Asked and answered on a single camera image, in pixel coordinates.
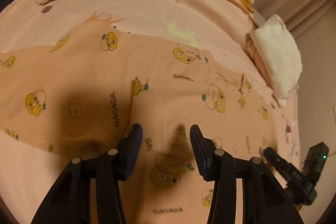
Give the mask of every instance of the cartoon character print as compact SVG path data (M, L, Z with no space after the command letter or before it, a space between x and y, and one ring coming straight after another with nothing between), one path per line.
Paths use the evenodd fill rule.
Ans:
M189 136L189 131L186 128L180 128L178 129L178 134L184 139L187 139Z
M187 169L194 170L190 160L163 153L155 157L155 165L151 172L151 182L164 189L178 185Z
M214 143L215 147L217 149L222 149L222 139L219 137L215 137L214 139L212 139L212 142Z
M242 109L245 109L245 108L246 108L246 99L244 97L241 97L238 100L238 109L242 110Z
M258 109L259 113L262 114L262 118L267 121L268 118L269 118L269 113L268 113L268 110L265 108L265 107L261 107L260 109Z
M25 105L28 113L38 117L45 110L46 96L43 90L38 90L35 93L30 93L25 99Z
M196 40L196 33L191 31L191 30L183 30L183 29L179 29L176 26L176 21L167 21L164 17L165 13L162 14L162 19L165 23L165 27L167 29L167 31L175 36L178 37L186 42L189 42L190 46L196 47L197 46L197 40Z
M9 136L12 137L13 139L18 140L19 136L16 134L14 131L9 130L8 128L5 129L5 133Z
M202 204L204 207L210 207L211 206L211 202L212 202L212 197L213 197L213 190L205 190L202 193Z
M3 67L12 68L15 64L15 60L16 60L16 57L14 55L11 55L10 57L7 58L5 62L2 62L0 60L0 64Z
M177 60L181 61L186 65L190 65L196 60L199 60L198 62L202 62L206 67L208 67L208 74L210 73L208 58L205 57L202 51L195 47L178 43L177 48L173 50L173 55Z
M225 95L224 92L215 85L209 85L209 89L202 95L202 100L211 110L216 110L220 113L225 111Z
M139 77L136 76L135 82L133 85L133 96L138 95L143 90L148 90L148 78L147 78L147 82L144 85L142 85L141 82L143 81L140 81Z
M73 104L68 106L68 113L75 119L78 119L82 115L82 107L80 104Z
M114 51L118 46L118 39L113 34L109 32L108 34L103 34L103 37L100 42L100 47L103 51Z
M57 41L55 47L53 47L49 52L56 51L59 48L63 47L64 44L68 41L69 37L70 37L70 34L66 34L65 36L63 36L60 40Z
M251 83L249 82L249 80L247 78L244 79L244 86L248 90L250 90L252 88L252 85L251 85Z

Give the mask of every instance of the cartoon animal print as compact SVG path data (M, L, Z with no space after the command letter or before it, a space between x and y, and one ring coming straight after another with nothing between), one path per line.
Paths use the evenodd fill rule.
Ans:
M82 107L80 104L73 104L68 106L68 113L73 117L73 118L80 118L82 115Z
M239 108L239 110L242 110L242 109L246 108L246 100L245 100L244 97L242 97L238 100L238 108Z
M30 93L25 99L25 105L29 114L38 117L45 110L46 96L43 90L38 90L35 93Z
M108 34L103 34L100 42L100 47L103 51L114 51L118 46L118 39L113 34L109 32Z
M213 190L205 190L202 193L202 204L205 207L210 207L211 206L211 202L212 202L212 197L213 197Z
M178 134L184 139L187 139L189 136L189 131L186 128L180 128L178 129Z
M258 109L259 113L262 114L262 118L267 121L268 120L268 116L269 116L269 113L268 113L268 110L265 108L265 107L261 107L260 109Z
M15 64L15 60L16 60L16 57L14 55L11 55L10 57L8 57L8 59L5 62L2 62L0 60L0 65L3 67L12 68Z
M5 129L5 133L9 136L12 137L13 139L18 140L19 136L16 134L14 131L9 130L8 128Z
M215 137L214 139L212 139L212 142L214 143L215 147L217 149L222 149L222 139L219 137Z
M147 78L147 82L144 85L142 85L139 77L136 76L135 82L133 85L133 96L138 95L143 90L148 90L148 78Z
M225 111L225 95L222 90L215 85L209 85L209 89L202 95L202 100L211 110L216 110L220 113Z
M57 41L55 47L53 47L49 52L56 51L59 48L63 47L63 45L68 41L69 37L70 37L70 34L67 34L64 37L62 37L60 40Z
M178 43L177 48L173 50L174 57L186 65L190 65L193 62L202 62L204 66L209 69L208 74L210 73L209 60L205 57L204 53L199 49Z
M178 185L187 169L194 170L190 160L163 153L155 157L155 165L151 172L151 182L165 189Z
M99 20L99 21L102 21L102 22L107 23L108 25L112 25L113 23L117 23L117 22L123 20L123 19L121 18L121 19L119 19L119 20L113 21L113 20L111 20L112 16L111 16L110 14L108 14L109 17L108 17L107 19L99 19L98 17L102 16L104 13L101 13L100 15L96 15L96 13L97 13L97 11L95 11L95 12L93 13L93 15L92 15L89 19L85 20L84 22L90 22L90 21Z
M244 79L244 86L250 90L252 88L251 83L249 82L249 80L247 78Z

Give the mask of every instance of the bed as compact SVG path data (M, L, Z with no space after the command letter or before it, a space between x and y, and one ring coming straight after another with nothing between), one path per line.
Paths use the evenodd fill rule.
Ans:
M208 50L221 66L243 73L263 100L272 105L277 152L299 168L297 96L289 99L285 108L278 107L246 45L246 34L262 19L246 14L237 0L55 0L43 7L34 0L15 0L0 13L0 52L53 46L95 11L110 14L115 21L122 18L111 24L117 30ZM0 196L16 220L28 224L70 158L7 135L0 134ZM92 149L81 156L97 155ZM281 177L276 176L284 186Z

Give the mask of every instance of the yellow cartoon face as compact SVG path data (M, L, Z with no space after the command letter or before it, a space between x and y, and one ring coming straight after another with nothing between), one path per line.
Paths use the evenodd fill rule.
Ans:
M146 84L142 85L138 76L135 77L133 85L133 96L138 95L141 91L148 90L148 78Z
M168 172L168 168L157 166L151 172L151 181L158 187L169 189L176 186L184 174L184 170L171 173Z
M206 190L202 194L203 206L210 207L213 197L213 190Z
M240 110L246 108L246 100L245 100L244 97L242 97L242 98L240 98L240 99L238 100L238 108L239 108Z
M68 113L78 119L82 115L82 107L80 104L73 104L68 106Z
M248 90L250 90L250 89L252 88L252 85L251 85L251 83L248 81L247 78L245 78L244 83L245 83L245 87L246 87Z
M217 149L222 149L222 139L221 138L216 137L216 138L212 139L212 142L214 143L214 145Z
M177 60L187 65L191 64L196 59L194 57L187 56L184 54L184 51L179 48L174 49L173 55Z
M49 52L53 52L53 51L56 51L58 50L59 48L63 47L63 45L65 44L65 42L68 41L68 38L69 38L69 34L68 35L65 35L64 37L62 37L60 40L57 41L55 47L53 47Z
M178 134L184 139L187 139L189 136L189 132L186 128L178 129Z
M45 94L42 90L35 93L30 93L25 99L25 105L29 114L38 117L40 113L45 110Z
M15 60L16 60L16 57L14 55L11 55L10 57L8 57L5 63L2 63L2 66L11 68L14 66Z
M118 39L113 34L109 32L108 34L103 34L103 37L100 42L100 47L103 51L114 51L118 46Z
M261 114L262 114L262 118L265 121L267 121L268 120L268 110L266 108L264 108L263 106L261 107Z
M225 111L225 95L220 88L210 85L206 94L202 95L202 99L209 109L215 109L220 113Z

